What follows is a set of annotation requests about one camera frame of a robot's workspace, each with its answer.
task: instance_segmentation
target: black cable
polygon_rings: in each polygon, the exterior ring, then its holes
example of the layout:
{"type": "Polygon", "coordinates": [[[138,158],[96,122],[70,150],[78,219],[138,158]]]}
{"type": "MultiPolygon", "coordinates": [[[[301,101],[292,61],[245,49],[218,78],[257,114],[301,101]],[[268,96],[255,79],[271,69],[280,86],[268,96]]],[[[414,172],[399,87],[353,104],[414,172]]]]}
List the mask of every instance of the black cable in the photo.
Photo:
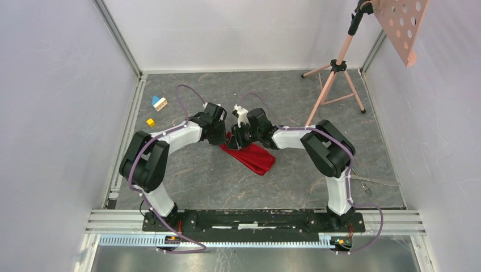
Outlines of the black cable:
{"type": "Polygon", "coordinates": [[[142,202],[140,202],[140,206],[138,208],[138,211],[140,212],[140,214],[145,218],[145,214],[142,213],[142,204],[144,204],[144,201],[142,200],[142,202]]]}

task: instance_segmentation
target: tripod leg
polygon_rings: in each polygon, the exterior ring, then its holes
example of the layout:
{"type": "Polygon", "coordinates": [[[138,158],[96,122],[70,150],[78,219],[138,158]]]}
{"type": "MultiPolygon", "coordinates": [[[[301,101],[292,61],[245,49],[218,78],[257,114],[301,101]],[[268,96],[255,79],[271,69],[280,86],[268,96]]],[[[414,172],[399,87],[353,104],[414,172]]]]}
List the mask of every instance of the tripod leg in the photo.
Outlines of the tripod leg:
{"type": "Polygon", "coordinates": [[[309,71],[309,72],[307,72],[307,73],[305,73],[305,74],[302,74],[302,75],[301,75],[301,78],[305,78],[305,77],[308,76],[308,75],[312,75],[313,73],[317,73],[317,72],[319,72],[319,71],[322,71],[322,70],[324,70],[324,69],[326,69],[326,68],[328,68],[328,67],[330,67],[330,66],[331,66],[331,65],[328,64],[328,65],[324,65],[324,66],[322,66],[322,67],[319,67],[319,68],[317,68],[317,69],[314,69],[314,70],[312,70],[312,71],[309,71]]]}
{"type": "Polygon", "coordinates": [[[351,77],[349,76],[349,73],[347,71],[344,71],[344,75],[346,76],[347,82],[349,83],[349,86],[351,87],[352,93],[354,94],[354,97],[356,98],[356,101],[359,105],[359,108],[361,108],[361,113],[366,113],[366,109],[362,105],[361,99],[359,98],[359,95],[357,94],[356,88],[354,87],[354,84],[352,83],[351,77]]]}
{"type": "Polygon", "coordinates": [[[309,126],[309,124],[313,120],[315,112],[317,111],[317,107],[319,107],[319,104],[321,104],[321,101],[326,100],[325,96],[327,96],[327,93],[329,93],[329,90],[331,89],[332,83],[334,82],[335,78],[336,78],[336,73],[331,72],[331,74],[329,75],[329,78],[327,78],[326,85],[324,85],[324,88],[322,88],[322,91],[320,92],[320,95],[317,98],[317,102],[314,105],[311,115],[309,115],[309,119],[307,119],[306,126],[309,126]]]}

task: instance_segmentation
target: tripod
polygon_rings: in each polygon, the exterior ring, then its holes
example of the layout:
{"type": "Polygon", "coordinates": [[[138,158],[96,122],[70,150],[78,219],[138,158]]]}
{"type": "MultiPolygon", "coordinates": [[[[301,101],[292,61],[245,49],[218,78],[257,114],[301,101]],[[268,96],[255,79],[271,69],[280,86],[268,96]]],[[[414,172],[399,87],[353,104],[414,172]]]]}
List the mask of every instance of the tripod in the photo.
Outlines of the tripod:
{"type": "Polygon", "coordinates": [[[361,113],[366,113],[366,109],[362,105],[361,99],[359,98],[359,95],[357,94],[356,88],[354,87],[354,84],[352,83],[351,77],[346,71],[347,65],[345,63],[344,56],[349,48],[349,45],[351,44],[352,38],[357,32],[357,29],[359,27],[359,24],[361,23],[361,19],[364,16],[365,13],[367,14],[372,14],[374,12],[372,4],[368,0],[359,0],[357,4],[357,8],[355,10],[355,15],[352,15],[352,20],[351,20],[351,26],[349,27],[348,35],[347,38],[344,41],[344,45],[341,49],[341,52],[339,53],[339,57],[337,59],[333,59],[330,64],[322,66],[320,68],[314,69],[312,71],[309,71],[307,73],[304,73],[301,75],[301,78],[305,78],[311,74],[318,73],[319,75],[319,83],[320,83],[320,88],[322,91],[320,92],[320,95],[317,99],[316,104],[314,105],[313,111],[311,112],[311,115],[309,116],[309,119],[307,119],[306,126],[309,126],[310,122],[312,121],[314,114],[319,107],[319,105],[326,105],[329,103],[333,103],[339,100],[343,100],[346,98],[349,98],[351,96],[354,96],[356,98],[356,101],[359,105],[359,108],[361,108],[361,113]],[[320,71],[331,67],[331,73],[329,77],[327,78],[326,85],[322,87],[322,81],[320,79],[320,71]],[[349,95],[342,96],[337,99],[333,99],[330,101],[326,101],[327,95],[329,94],[329,90],[332,87],[332,84],[334,83],[334,79],[336,78],[336,73],[338,72],[344,72],[344,75],[347,79],[347,82],[349,83],[349,86],[351,87],[352,93],[349,95]]]}

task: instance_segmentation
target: red fabric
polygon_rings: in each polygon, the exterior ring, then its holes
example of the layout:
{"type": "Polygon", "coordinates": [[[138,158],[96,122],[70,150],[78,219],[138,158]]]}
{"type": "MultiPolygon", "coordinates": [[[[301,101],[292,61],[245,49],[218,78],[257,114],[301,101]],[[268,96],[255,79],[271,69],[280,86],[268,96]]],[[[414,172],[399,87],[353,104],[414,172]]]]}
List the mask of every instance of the red fabric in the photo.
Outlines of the red fabric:
{"type": "MultiPolygon", "coordinates": [[[[228,132],[227,138],[230,139],[230,137],[231,133],[228,132]]],[[[220,147],[245,166],[249,167],[250,170],[261,176],[267,173],[276,162],[274,156],[253,143],[241,150],[227,149],[226,144],[221,144],[220,147]]]]}

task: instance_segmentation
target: yellow cube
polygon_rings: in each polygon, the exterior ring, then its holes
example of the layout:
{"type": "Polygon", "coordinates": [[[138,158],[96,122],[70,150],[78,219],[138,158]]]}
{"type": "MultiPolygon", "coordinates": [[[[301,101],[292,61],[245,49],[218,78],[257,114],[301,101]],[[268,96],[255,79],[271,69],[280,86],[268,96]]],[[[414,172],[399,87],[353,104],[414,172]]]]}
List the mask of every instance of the yellow cube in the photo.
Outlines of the yellow cube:
{"type": "Polygon", "coordinates": [[[153,126],[155,126],[155,121],[154,121],[154,119],[152,119],[152,118],[151,118],[151,119],[148,119],[148,120],[147,120],[147,124],[149,124],[149,126],[150,126],[151,128],[152,128],[153,126]]]}

